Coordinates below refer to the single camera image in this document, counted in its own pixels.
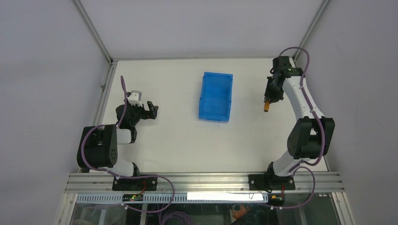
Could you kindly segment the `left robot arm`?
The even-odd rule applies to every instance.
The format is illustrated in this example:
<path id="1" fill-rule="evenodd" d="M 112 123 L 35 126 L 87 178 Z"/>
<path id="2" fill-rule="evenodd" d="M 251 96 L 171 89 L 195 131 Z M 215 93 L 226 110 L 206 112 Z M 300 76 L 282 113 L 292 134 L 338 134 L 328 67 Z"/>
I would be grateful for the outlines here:
<path id="1" fill-rule="evenodd" d="M 118 153 L 118 146 L 133 144 L 137 139 L 136 125 L 141 120 L 154 120 L 159 107 L 147 102 L 148 110 L 143 106 L 120 105 L 116 108 L 116 117 L 121 120 L 110 125 L 84 127 L 77 152 L 80 168 L 110 173 L 117 179 L 123 178 L 123 184 L 129 190 L 141 185 L 138 166 L 128 162 Z"/>

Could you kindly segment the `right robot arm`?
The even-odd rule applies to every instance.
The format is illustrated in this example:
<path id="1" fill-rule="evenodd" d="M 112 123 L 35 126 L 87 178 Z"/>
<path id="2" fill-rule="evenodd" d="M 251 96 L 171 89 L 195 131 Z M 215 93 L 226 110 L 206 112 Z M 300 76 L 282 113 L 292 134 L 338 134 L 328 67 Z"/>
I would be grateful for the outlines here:
<path id="1" fill-rule="evenodd" d="M 335 122 L 325 117 L 313 102 L 303 69 L 293 67 L 288 56 L 274 58 L 270 73 L 264 94 L 264 111 L 287 96 L 296 117 L 287 139 L 287 151 L 270 163 L 264 174 L 265 185 L 276 190 L 301 164 L 314 166 L 327 154 Z"/>

